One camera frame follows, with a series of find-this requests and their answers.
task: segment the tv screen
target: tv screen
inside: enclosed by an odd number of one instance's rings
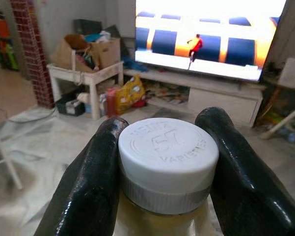
[[[286,0],[136,0],[135,60],[258,81]]]

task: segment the brick pillar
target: brick pillar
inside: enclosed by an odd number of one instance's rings
[[[33,0],[10,0],[17,30],[22,41],[29,78],[36,95],[37,104],[54,107],[53,90],[43,51],[40,31]]]

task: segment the red shirt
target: red shirt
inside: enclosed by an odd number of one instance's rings
[[[194,51],[199,51],[200,48],[203,47],[203,40],[201,38],[199,38],[197,44],[195,45],[195,47],[193,48]]]

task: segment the cable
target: cable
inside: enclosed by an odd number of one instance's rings
[[[6,110],[0,108],[0,111],[4,112],[5,118],[6,118],[7,121],[22,124],[22,123],[28,123],[28,122],[34,122],[34,121],[39,121],[39,120],[42,120],[42,119],[46,119],[46,118],[50,117],[56,111],[56,108],[54,108],[48,115],[46,115],[44,117],[40,117],[40,118],[37,118],[37,119],[30,119],[30,120],[20,120],[20,121],[8,119],[8,112]]]

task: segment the floor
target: floor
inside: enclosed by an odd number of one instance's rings
[[[31,83],[19,72],[0,68],[0,122],[35,105]]]
[[[0,124],[0,138],[24,185],[22,190],[17,190],[0,168],[0,236],[31,236],[65,169],[106,118],[92,121],[86,115],[68,117],[39,107],[21,113],[35,105],[30,84],[20,80],[15,72],[1,71],[0,78],[0,108],[7,110],[9,117],[20,113],[11,118],[13,122]],[[11,83],[14,89],[5,86]],[[26,122],[42,117],[47,118]],[[156,106],[131,110],[122,117],[129,123],[150,117],[178,118],[192,123],[195,120],[195,114]],[[295,199],[295,145],[276,137],[260,140],[255,129],[239,126],[237,129]],[[215,234],[222,235],[210,206]]]

